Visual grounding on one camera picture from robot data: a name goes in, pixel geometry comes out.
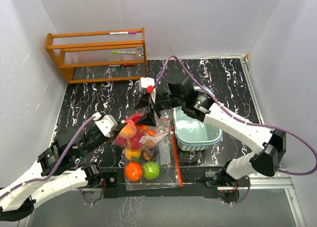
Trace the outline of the yellow orange peach toy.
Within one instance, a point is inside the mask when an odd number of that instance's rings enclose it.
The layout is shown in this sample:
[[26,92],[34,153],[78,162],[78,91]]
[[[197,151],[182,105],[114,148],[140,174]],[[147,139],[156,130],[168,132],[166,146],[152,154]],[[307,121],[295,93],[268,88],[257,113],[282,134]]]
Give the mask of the yellow orange peach toy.
[[137,128],[134,124],[127,123],[121,130],[120,136],[123,139],[131,139],[133,138],[137,133]]

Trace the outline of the bright red apple toy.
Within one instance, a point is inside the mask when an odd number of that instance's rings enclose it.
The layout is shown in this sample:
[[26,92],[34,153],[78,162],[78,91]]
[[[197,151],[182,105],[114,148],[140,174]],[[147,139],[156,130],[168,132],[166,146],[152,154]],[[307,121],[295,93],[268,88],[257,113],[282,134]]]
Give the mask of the bright red apple toy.
[[123,147],[123,148],[129,147],[129,145],[128,145],[128,140],[122,138],[120,135],[118,135],[118,136],[114,139],[113,143],[114,143],[115,145],[120,146],[120,147]]

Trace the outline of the small orange peach toy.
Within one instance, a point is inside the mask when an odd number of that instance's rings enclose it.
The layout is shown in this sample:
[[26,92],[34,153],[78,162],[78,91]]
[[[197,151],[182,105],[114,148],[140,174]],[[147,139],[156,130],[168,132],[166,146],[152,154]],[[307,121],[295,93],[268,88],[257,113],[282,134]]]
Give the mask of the small orange peach toy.
[[145,131],[144,135],[147,137],[147,140],[144,143],[144,147],[153,147],[155,145],[155,142],[152,140],[152,138],[155,135],[155,131],[153,129],[148,129]]

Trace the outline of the yellow lemon toy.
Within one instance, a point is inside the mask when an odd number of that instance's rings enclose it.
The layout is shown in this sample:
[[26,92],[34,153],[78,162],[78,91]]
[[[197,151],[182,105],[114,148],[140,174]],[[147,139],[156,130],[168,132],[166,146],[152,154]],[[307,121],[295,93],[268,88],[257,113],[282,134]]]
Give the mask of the yellow lemon toy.
[[128,160],[139,160],[142,151],[140,150],[131,150],[131,149],[124,149],[124,155]]

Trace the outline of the orange persimmon toy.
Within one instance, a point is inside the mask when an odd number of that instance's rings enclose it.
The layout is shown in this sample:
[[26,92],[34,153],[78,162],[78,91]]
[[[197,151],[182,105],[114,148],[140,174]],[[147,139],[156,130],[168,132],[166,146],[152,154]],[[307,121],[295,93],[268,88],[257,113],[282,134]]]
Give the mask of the orange persimmon toy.
[[131,161],[125,166],[124,173],[129,181],[139,181],[143,175],[142,165],[138,162]]

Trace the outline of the clear zip bag orange zipper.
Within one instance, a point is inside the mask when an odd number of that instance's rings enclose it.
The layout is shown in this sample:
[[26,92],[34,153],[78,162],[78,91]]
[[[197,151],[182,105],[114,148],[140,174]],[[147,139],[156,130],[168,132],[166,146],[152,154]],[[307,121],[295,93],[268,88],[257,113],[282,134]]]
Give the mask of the clear zip bag orange zipper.
[[153,148],[125,149],[123,175],[128,191],[182,187],[173,132]]

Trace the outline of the light blue plastic basket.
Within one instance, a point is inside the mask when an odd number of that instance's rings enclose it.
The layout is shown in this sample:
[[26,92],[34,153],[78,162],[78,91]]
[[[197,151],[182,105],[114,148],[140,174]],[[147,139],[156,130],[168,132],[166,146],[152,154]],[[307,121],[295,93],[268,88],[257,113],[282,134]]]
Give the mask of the light blue plastic basket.
[[175,137],[184,152],[204,151],[222,140],[222,130],[187,116],[181,109],[173,109]]

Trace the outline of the green apple toy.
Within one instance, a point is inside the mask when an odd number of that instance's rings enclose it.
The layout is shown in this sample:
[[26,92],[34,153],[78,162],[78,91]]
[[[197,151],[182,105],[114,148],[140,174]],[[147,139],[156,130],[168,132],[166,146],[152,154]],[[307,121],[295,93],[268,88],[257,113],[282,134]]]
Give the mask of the green apple toy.
[[146,162],[143,165],[143,176],[147,180],[153,180],[159,176],[160,168],[155,162]]

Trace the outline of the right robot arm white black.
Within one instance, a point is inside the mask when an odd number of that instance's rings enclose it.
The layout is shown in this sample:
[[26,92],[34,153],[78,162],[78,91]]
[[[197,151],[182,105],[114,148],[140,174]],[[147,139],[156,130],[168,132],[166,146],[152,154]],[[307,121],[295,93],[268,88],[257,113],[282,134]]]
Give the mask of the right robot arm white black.
[[180,107],[190,118],[212,125],[240,140],[251,152],[226,162],[221,171],[205,176],[211,185],[231,186],[250,174],[273,177],[286,152],[286,133],[261,127],[231,112],[223,104],[217,104],[205,88],[197,89],[188,76],[174,75],[168,93],[156,93],[155,81],[142,77],[138,88],[142,96],[136,109],[149,108],[136,123],[156,125],[155,114],[170,108]]

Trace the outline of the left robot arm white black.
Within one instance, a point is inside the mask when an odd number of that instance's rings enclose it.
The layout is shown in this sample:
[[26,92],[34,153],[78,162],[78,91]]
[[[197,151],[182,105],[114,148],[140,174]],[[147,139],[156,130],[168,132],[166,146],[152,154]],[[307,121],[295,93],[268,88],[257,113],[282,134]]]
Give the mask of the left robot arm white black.
[[0,220],[22,220],[43,203],[74,189],[106,187],[111,177],[97,163],[83,159],[113,141],[125,126],[107,115],[61,131],[20,178],[0,190]]

